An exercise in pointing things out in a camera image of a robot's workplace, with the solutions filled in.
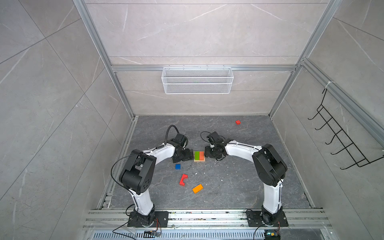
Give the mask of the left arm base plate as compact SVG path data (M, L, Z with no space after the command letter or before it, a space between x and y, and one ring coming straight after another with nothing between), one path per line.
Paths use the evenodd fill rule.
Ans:
M166 228L169 221L169 212L167 211L155 211L150 212L148 216L141 215L136 211L130 213L129 222L127 227L160 227Z

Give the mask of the red arch block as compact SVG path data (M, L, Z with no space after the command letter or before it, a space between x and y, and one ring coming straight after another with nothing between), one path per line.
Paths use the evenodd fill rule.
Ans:
M181 180L180 180L180 182L179 182L179 185L184 187L184 186L186 185L185 180L186 180L187 178L188 178L188 175L183 174L182 177L181 177Z

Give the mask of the green rectangular block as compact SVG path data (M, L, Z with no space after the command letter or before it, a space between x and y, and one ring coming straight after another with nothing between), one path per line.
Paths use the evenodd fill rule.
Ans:
M200 151L195 151L194 152L194 160L199 161L200 160Z

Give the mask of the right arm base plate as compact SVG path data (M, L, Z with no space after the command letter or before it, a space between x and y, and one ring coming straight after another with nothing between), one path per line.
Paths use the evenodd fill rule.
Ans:
M249 227L288 227L288 220L285 213L280 210L271 215L268 211L246 210L246 220Z

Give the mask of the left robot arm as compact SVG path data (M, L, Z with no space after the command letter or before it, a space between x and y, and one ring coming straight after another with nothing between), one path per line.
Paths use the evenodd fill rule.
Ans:
M119 175L119 181L132 195L135 217L142 225L149 226L155 219L155 205L149 193L155 166L169 158L176 163L189 161L194 158L194 151L170 143L146 151L133 150Z

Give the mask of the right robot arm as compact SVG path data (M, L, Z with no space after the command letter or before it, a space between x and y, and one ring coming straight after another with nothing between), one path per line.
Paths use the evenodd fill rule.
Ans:
M251 146L227 140L205 147L207 158L220 161L226 156L235 156L254 163L259 179L264 184L261 218L266 225L275 224L283 213L281 198L287 164L270 144Z

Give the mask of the orange-yellow rectangular block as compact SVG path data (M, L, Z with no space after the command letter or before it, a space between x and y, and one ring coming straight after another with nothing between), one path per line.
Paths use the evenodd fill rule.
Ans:
M197 185L196 187L193 188L193 193L197 194L198 192L200 192L203 189L204 189L203 185L199 184L199 185Z

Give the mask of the red-orange rectangular block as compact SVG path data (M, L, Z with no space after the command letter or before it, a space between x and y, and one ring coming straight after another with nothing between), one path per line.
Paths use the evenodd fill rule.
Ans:
M199 152L199 160L204 161L205 160L205 153L203 151Z

